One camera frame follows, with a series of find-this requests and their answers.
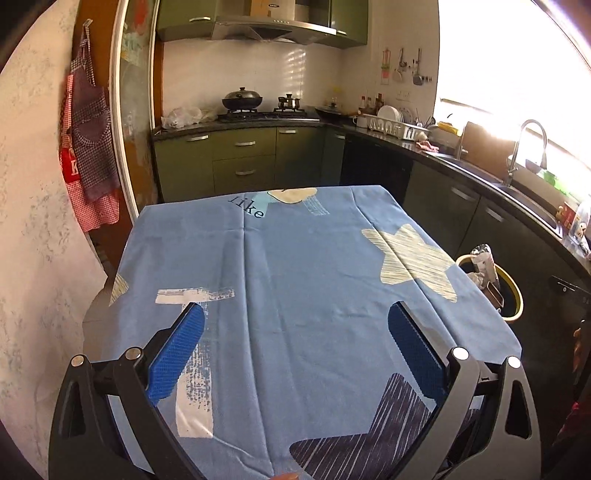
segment white cup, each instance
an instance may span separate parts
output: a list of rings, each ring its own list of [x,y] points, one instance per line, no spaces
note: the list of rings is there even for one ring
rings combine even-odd
[[[353,123],[357,125],[359,128],[367,128],[368,118],[365,115],[358,115],[353,118]]]

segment white dish rack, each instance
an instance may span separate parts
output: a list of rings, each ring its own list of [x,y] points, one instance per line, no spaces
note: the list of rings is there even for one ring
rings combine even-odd
[[[409,142],[416,141],[419,132],[427,134],[429,130],[416,125],[404,124],[402,122],[395,122],[387,118],[381,118],[375,115],[364,114],[368,120],[368,128],[376,132],[381,132],[386,135],[392,135],[399,140],[406,140]]]

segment silver screw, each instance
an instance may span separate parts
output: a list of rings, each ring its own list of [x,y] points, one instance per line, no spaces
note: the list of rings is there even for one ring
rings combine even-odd
[[[71,364],[73,367],[79,367],[83,363],[84,363],[84,356],[83,355],[76,355],[71,361]]]
[[[457,346],[452,350],[452,355],[456,357],[458,360],[468,360],[470,354],[468,350],[462,348],[461,346]]]
[[[521,366],[521,360],[519,360],[516,356],[510,356],[507,360],[507,363],[513,368],[519,368]]]
[[[125,352],[125,358],[127,360],[137,360],[142,354],[142,349],[136,346],[128,348]]]

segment window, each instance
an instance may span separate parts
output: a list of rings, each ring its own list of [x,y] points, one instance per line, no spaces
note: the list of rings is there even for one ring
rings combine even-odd
[[[435,117],[513,140],[534,118],[552,142],[548,169],[575,196],[591,193],[591,71],[562,30],[531,0],[440,0],[439,10]],[[541,145],[524,134],[519,163],[539,163]]]

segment countertop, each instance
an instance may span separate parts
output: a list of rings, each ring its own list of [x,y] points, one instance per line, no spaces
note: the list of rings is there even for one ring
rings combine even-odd
[[[414,142],[402,141],[391,135],[358,128],[348,122],[329,122],[321,119],[310,122],[301,119],[264,119],[260,121],[222,122],[219,120],[202,125],[191,125],[178,130],[163,130],[156,128],[152,132],[153,141],[161,141],[176,137],[185,137],[206,132],[234,130],[241,128],[265,127],[331,127],[345,134],[355,135],[380,145],[392,148],[398,153],[404,153],[413,160],[465,183],[468,187],[482,196],[499,204],[501,208],[516,217],[546,241],[564,259],[581,278],[587,278],[591,284],[591,261],[586,260],[580,247],[575,245],[568,235],[563,235],[560,228],[552,230],[542,222],[532,211],[498,188],[500,180],[477,168],[476,166],[456,159],[437,158],[418,148]]]

